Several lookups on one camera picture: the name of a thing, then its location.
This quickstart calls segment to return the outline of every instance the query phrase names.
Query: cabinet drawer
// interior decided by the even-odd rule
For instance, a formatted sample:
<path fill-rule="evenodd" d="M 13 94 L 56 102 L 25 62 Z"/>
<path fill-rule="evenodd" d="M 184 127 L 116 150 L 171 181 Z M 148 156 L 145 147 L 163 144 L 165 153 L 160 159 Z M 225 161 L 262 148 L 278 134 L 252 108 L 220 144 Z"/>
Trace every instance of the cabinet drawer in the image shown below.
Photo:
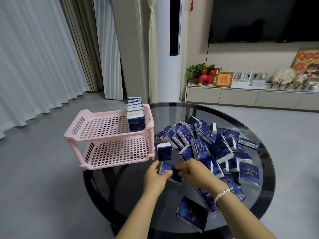
<path fill-rule="evenodd" d="M 186 101 L 198 103 L 218 103 L 220 89 L 188 87 Z"/>
<path fill-rule="evenodd" d="M 219 104 L 253 106 L 259 91 L 222 89 Z"/>
<path fill-rule="evenodd" d="M 288 93 L 284 91 L 261 91 L 259 92 L 255 106 L 293 109 L 301 95 L 301 93 Z"/>
<path fill-rule="evenodd" d="M 302 94 L 298 101 L 296 109 L 319 111 L 319 93 L 318 94 Z"/>

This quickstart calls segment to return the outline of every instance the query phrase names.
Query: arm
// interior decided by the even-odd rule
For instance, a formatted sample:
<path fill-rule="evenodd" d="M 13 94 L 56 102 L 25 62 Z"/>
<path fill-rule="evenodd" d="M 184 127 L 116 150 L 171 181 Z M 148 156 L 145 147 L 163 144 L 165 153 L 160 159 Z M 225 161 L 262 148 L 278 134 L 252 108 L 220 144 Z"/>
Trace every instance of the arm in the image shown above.
<path fill-rule="evenodd" d="M 213 198 L 228 188 L 226 183 L 193 158 L 176 165 L 175 168 L 188 170 L 179 172 L 179 175 L 193 186 L 207 190 Z M 217 205 L 236 239 L 276 238 L 233 193 L 223 195 Z"/>
<path fill-rule="evenodd" d="M 146 171 L 143 194 L 115 237 L 116 239 L 147 238 L 156 201 L 167 179 L 173 174 L 173 171 L 166 171 L 163 175 L 158 175 L 156 169 L 158 163 L 155 161 Z"/>

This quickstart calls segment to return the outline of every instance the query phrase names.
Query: plastic basket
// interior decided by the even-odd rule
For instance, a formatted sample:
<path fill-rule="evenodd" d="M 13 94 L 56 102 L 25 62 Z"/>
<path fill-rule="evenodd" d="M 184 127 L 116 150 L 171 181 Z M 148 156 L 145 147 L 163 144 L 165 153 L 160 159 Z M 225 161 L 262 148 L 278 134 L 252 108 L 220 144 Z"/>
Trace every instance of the plastic basket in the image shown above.
<path fill-rule="evenodd" d="M 154 159 L 154 121 L 150 106 L 143 104 L 143 107 L 146 126 L 140 132 L 130 132 L 127 110 L 80 111 L 64 134 L 80 166 L 94 170 Z M 78 141 L 87 141 L 83 154 Z"/>

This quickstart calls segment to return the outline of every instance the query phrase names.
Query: black table frame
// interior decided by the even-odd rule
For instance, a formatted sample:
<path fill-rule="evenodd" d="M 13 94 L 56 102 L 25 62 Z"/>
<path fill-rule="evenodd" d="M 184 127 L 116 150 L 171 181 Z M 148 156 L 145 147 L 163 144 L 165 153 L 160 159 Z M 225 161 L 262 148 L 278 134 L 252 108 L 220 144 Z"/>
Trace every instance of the black table frame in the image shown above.
<path fill-rule="evenodd" d="M 150 108 L 156 107 L 185 107 L 186 114 L 190 113 L 190 109 L 193 109 L 192 116 L 196 116 L 197 110 L 208 112 L 210 114 L 216 115 L 227 122 L 231 123 L 232 125 L 236 126 L 239 129 L 250 130 L 245 125 L 243 125 L 238 120 L 232 118 L 231 116 L 217 111 L 212 108 L 208 108 L 201 105 L 190 104 L 190 103 L 176 103 L 176 102 L 169 102 L 169 103 L 155 103 L 150 104 Z M 271 157 L 265 148 L 264 144 L 260 141 L 259 148 L 257 150 L 262 167 L 272 168 L 268 169 L 267 173 L 263 173 L 263 185 L 261 188 L 261 192 L 255 204 L 251 207 L 250 211 L 260 219 L 264 213 L 267 211 L 275 191 L 275 170 L 273 166 L 273 162 Z M 101 195 L 101 193 L 96 189 L 95 181 L 93 177 L 93 171 L 86 170 L 83 171 L 83 178 L 84 183 L 87 189 L 87 192 L 93 201 L 93 204 L 96 208 L 102 213 L 102 215 L 111 223 L 112 229 L 114 234 L 116 235 L 119 229 L 125 223 L 127 217 L 122 215 L 121 213 L 117 212 L 114 209 L 114 196 L 116 187 L 121 177 L 122 173 L 127 168 L 127 165 L 122 165 L 118 173 L 116 174 L 113 167 L 102 169 L 103 175 L 106 179 L 106 182 L 110 189 L 110 196 L 109 201 L 106 201 L 105 198 Z M 217 229 L 205 231 L 202 234 L 200 233 L 172 233 L 172 232 L 165 232 L 159 231 L 153 228 L 149 229 L 148 237 L 153 238 L 153 235 L 156 235 L 157 238 L 233 238 L 231 232 L 227 225 L 222 226 Z"/>

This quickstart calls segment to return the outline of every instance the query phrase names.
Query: hand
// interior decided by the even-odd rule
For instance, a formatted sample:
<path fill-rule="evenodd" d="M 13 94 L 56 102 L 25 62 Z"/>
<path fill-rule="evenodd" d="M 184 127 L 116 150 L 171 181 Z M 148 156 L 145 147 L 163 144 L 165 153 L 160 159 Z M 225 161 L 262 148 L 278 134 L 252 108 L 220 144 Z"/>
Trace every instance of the hand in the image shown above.
<path fill-rule="evenodd" d="M 204 164 L 191 158 L 175 166 L 180 171 L 178 174 L 188 180 L 194 187 L 205 189 L 213 195 L 217 195 L 227 189 L 226 183 L 218 179 Z"/>
<path fill-rule="evenodd" d="M 158 160 L 150 165 L 144 175 L 144 189 L 143 194 L 155 196 L 156 199 L 163 191 L 166 181 L 172 176 L 173 171 L 166 171 L 164 174 L 159 175 L 156 166 L 159 164 Z"/>

